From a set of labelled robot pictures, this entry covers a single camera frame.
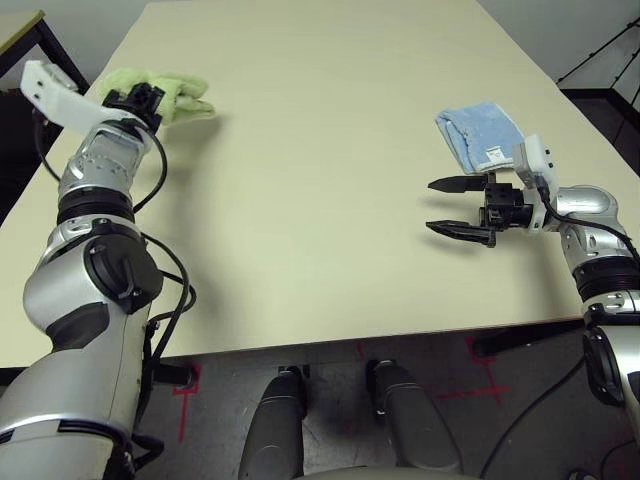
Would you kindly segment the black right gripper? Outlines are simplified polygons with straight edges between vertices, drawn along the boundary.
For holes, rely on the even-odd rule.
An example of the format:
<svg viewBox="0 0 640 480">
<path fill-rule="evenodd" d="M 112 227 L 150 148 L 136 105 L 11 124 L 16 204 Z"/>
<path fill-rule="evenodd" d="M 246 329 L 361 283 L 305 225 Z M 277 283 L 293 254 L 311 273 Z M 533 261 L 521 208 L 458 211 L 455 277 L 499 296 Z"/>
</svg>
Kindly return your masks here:
<svg viewBox="0 0 640 480">
<path fill-rule="evenodd" d="M 525 202 L 524 192 L 510 183 L 498 183 L 494 173 L 445 177 L 430 182 L 427 188 L 444 193 L 484 192 L 484 205 L 479 208 L 480 226 L 454 220 L 425 223 L 435 233 L 454 240 L 493 248 L 498 232 L 527 228 L 532 219 L 533 206 Z"/>
</svg>

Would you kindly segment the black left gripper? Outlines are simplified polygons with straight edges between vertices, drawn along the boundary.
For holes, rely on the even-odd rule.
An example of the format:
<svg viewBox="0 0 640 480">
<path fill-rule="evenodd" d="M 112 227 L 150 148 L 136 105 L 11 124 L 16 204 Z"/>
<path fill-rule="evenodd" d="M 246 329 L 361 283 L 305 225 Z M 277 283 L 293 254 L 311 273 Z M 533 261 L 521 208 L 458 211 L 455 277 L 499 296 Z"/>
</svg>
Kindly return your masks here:
<svg viewBox="0 0 640 480">
<path fill-rule="evenodd" d="M 157 110 L 164 95 L 165 92 L 162 89 L 143 82 L 135 84 L 127 94 L 111 89 L 102 105 L 129 112 L 151 131 L 157 131 L 162 120 Z"/>
</svg>

